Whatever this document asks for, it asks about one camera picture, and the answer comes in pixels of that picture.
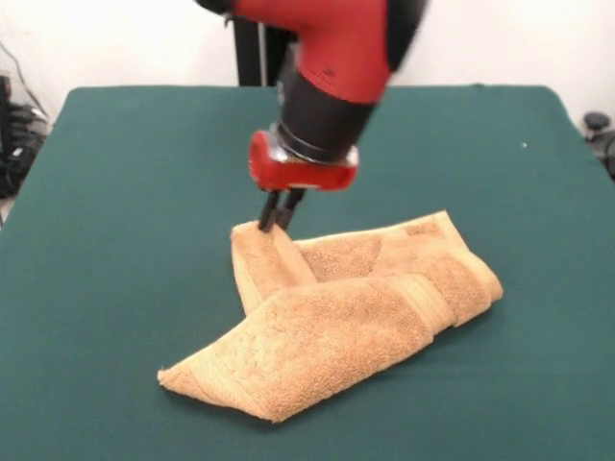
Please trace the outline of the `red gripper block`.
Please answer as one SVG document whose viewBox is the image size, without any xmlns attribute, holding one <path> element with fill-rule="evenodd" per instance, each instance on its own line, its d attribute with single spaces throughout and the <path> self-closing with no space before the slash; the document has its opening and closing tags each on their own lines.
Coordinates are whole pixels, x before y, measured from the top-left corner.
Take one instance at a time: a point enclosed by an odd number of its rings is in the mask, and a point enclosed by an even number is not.
<svg viewBox="0 0 615 461">
<path fill-rule="evenodd" d="M 248 163 L 256 185 L 270 191 L 258 219 L 258 229 L 269 232 L 276 223 L 286 231 L 295 208 L 305 196 L 304 189 L 336 191 L 352 184 L 359 168 L 359 152 L 352 147 L 342 161 L 319 164 L 285 149 L 272 132 L 256 131 L 250 141 Z M 290 191 L 278 209 L 280 191 L 284 190 Z"/>
</svg>

